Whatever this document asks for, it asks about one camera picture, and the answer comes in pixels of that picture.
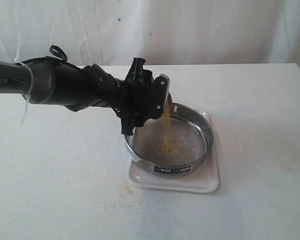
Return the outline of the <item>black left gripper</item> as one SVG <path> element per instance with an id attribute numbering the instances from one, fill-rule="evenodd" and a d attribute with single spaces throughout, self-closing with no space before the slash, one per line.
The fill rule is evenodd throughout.
<path id="1" fill-rule="evenodd" d="M 170 78 L 161 73 L 155 79 L 144 69 L 146 60 L 135 57 L 124 80 L 115 79 L 120 90 L 115 111 L 121 121 L 121 134 L 132 136 L 134 128 L 159 119 L 168 102 Z"/>

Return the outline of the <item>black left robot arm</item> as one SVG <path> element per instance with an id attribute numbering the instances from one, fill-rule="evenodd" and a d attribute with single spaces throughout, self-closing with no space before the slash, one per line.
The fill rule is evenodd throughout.
<path id="1" fill-rule="evenodd" d="M 55 57 L 21 63 L 0 61 L 0 94 L 21 94 L 31 104 L 64 106 L 72 112 L 89 107 L 110 108 L 130 136 L 149 119 L 157 120 L 170 101 L 169 77 L 153 77 L 145 60 L 134 58 L 125 79 L 93 64 L 79 68 Z"/>

